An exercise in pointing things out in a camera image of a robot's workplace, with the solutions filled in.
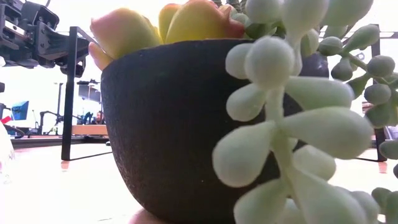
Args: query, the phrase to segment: red object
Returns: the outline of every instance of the red object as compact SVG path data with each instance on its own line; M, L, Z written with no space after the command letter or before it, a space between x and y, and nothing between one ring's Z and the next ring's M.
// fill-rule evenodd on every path
M9 122L11 120L10 116L6 116L4 119L0 120L2 122L2 124L6 124L7 122Z

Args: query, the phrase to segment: plant pot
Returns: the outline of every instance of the plant pot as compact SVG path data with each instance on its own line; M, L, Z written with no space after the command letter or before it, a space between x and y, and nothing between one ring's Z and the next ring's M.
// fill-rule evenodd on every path
M231 224L237 199L275 179L273 155L249 187L225 186L213 171L216 143L233 129L264 120L233 121L226 100L248 84L225 71L225 57L250 40L204 40L161 45L127 55L102 74L101 92L114 159L134 198L170 223ZM324 57L303 61L304 75L328 77ZM285 114L301 109L288 96Z

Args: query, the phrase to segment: string of pearls plant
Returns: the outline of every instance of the string of pearls plant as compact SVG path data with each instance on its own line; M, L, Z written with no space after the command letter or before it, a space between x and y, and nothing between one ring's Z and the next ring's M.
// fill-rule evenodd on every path
M227 72L251 84L231 94L226 110L236 121L249 121L265 107L266 118L221 139L213 151L213 167L230 187L251 184L271 152L280 169L278 179L258 185L236 202L237 224L376 224L379 214L386 215L387 224L398 223L398 192L378 188L370 195L328 183L336 170L335 158L358 157L370 146L373 128L398 123L393 59L377 56L366 65L350 54L378 41L378 27L364 26L346 45L341 42L372 4L373 0L248 0L245 14L231 15L256 41L237 45L227 55ZM328 27L319 43L321 26ZM280 28L285 33L275 36ZM325 56L341 55L331 71L334 80L298 76L302 57L317 50ZM366 73L350 80L356 67ZM364 95L374 107L363 118L350 106L370 78L378 84ZM284 116L285 93L303 112ZM307 145L293 151L298 140ZM398 159L393 150L397 144L387 142L382 151Z

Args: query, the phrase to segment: table surface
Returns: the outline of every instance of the table surface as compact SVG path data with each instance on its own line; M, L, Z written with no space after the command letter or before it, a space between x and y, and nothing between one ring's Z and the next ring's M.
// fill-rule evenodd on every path
M73 145L71 157L110 150L104 144ZM374 149L363 155L375 156ZM336 163L333 185L369 193L376 187L398 190L392 173L396 161ZM60 146L19 149L13 166L12 182L2 185L0 223L163 224L131 196L112 154L65 162L60 160Z

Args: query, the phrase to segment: potted succulent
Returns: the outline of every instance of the potted succulent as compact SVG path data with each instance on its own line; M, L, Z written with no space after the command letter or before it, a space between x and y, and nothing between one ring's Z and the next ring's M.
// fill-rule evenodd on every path
M397 124L394 61L350 54L379 29L341 42L372 3L248 0L239 12L189 0L166 5L159 28L128 9L92 20L107 129L137 201L171 223L397 223L396 192L327 182L335 158L354 159L373 127ZM325 57L337 54L329 80ZM366 74L351 80L356 67ZM349 108L370 78L362 118Z

